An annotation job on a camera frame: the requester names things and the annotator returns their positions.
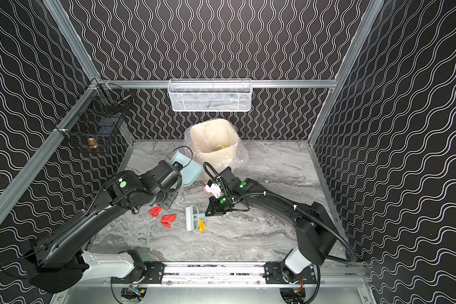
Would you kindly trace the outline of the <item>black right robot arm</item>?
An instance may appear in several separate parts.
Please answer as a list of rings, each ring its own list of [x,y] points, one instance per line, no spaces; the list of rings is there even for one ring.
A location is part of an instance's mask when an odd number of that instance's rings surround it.
[[[292,274],[310,265],[322,265],[338,241],[339,234],[326,209],[320,203],[310,205],[289,200],[269,191],[253,179],[223,178],[220,197],[210,197],[205,215],[221,216],[229,212],[247,212],[252,207],[263,210],[292,226],[297,246],[282,262]]]

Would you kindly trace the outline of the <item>pale green dustpan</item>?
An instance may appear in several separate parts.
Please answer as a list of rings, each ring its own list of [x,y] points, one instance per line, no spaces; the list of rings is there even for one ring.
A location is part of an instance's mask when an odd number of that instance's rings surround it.
[[[191,186],[203,172],[202,165],[195,162],[194,160],[191,160],[190,157],[187,157],[179,151],[173,155],[169,163],[171,165],[174,163],[179,163],[182,165],[182,169],[180,170],[182,176],[182,186]]]

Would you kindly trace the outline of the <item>pale green hand brush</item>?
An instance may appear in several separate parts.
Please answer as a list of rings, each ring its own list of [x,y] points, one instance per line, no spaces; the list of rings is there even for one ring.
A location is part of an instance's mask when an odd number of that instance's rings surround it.
[[[198,220],[204,219],[206,215],[200,213],[198,208],[195,206],[189,206],[185,209],[186,216],[186,230],[187,231],[199,231],[198,230]]]

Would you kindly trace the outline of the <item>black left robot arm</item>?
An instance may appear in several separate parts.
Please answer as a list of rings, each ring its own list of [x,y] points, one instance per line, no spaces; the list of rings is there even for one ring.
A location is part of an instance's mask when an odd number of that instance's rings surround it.
[[[56,294],[89,279],[142,278],[144,263],[134,250],[95,254],[83,246],[128,211],[136,213],[144,205],[173,203],[182,185],[182,168],[179,162],[162,160],[142,175],[125,170],[106,181],[86,210],[32,244],[25,257],[29,283]]]

